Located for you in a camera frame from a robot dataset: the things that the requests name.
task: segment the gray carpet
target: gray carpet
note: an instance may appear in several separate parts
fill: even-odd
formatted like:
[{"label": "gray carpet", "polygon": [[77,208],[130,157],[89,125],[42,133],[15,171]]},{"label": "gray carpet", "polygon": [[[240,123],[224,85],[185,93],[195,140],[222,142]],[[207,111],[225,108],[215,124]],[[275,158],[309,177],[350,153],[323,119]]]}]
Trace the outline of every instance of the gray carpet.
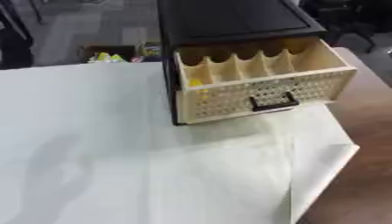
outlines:
[{"label": "gray carpet", "polygon": [[39,4],[43,25],[37,23],[27,0],[14,2],[35,38],[35,66],[80,63],[80,46],[134,45],[159,39],[155,0],[50,0]]},{"label": "gray carpet", "polygon": [[387,54],[392,49],[392,33],[378,33],[372,39],[377,47],[366,53],[368,43],[353,34],[347,34],[339,40],[337,46],[344,46],[357,55],[385,83],[392,87],[392,58]]}]

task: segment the wooden drawer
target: wooden drawer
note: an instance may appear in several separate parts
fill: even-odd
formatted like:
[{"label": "wooden drawer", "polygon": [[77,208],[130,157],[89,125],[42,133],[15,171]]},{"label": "wooden drawer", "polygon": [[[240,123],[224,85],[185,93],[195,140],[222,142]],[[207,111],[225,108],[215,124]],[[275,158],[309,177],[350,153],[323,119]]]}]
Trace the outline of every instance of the wooden drawer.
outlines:
[{"label": "wooden drawer", "polygon": [[174,54],[181,123],[333,102],[356,72],[318,38],[188,46]]}]

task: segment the yellow object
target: yellow object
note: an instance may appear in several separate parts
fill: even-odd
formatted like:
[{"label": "yellow object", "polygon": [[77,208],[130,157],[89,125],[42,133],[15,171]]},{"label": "yellow object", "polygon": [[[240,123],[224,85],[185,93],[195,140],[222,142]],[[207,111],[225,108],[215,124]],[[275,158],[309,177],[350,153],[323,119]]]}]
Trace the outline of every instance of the yellow object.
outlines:
[{"label": "yellow object", "polygon": [[108,54],[106,52],[100,52],[98,54],[97,60],[105,60],[107,58],[110,58],[110,54]]},{"label": "yellow object", "polygon": [[110,59],[111,60],[124,61],[124,59],[120,55],[118,55],[118,54],[115,54],[115,55],[111,56]]},{"label": "yellow object", "polygon": [[201,82],[201,80],[199,80],[199,79],[191,79],[189,81],[189,86],[191,86],[191,87],[197,87],[197,86],[202,86],[202,85],[203,85],[203,82]]}]

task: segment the drawer handle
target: drawer handle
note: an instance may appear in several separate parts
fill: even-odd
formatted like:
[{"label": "drawer handle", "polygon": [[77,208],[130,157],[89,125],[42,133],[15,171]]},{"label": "drawer handle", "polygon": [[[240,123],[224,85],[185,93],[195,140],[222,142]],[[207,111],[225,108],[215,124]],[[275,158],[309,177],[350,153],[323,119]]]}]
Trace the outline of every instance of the drawer handle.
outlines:
[{"label": "drawer handle", "polygon": [[288,107],[294,107],[299,105],[299,101],[294,98],[291,92],[286,92],[284,95],[289,99],[287,102],[281,102],[277,104],[271,104],[271,105],[262,105],[259,106],[257,105],[257,101],[255,97],[250,96],[250,104],[252,105],[252,111],[257,112],[257,111],[262,111],[262,110],[267,110],[267,109],[281,109],[281,108],[288,108]]}]

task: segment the perforated panel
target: perforated panel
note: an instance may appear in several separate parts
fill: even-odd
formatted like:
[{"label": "perforated panel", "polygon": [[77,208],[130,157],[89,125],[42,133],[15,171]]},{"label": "perforated panel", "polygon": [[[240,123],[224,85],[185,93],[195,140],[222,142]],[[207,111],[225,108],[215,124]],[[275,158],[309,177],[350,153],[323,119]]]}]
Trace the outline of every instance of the perforated panel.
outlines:
[{"label": "perforated panel", "polygon": [[250,96],[259,105],[271,105],[287,102],[286,92],[291,92],[300,102],[330,101],[351,74],[351,71],[314,73],[288,79],[193,90],[186,93],[184,98],[187,107],[185,117],[190,122],[197,122],[198,119],[252,112]]}]

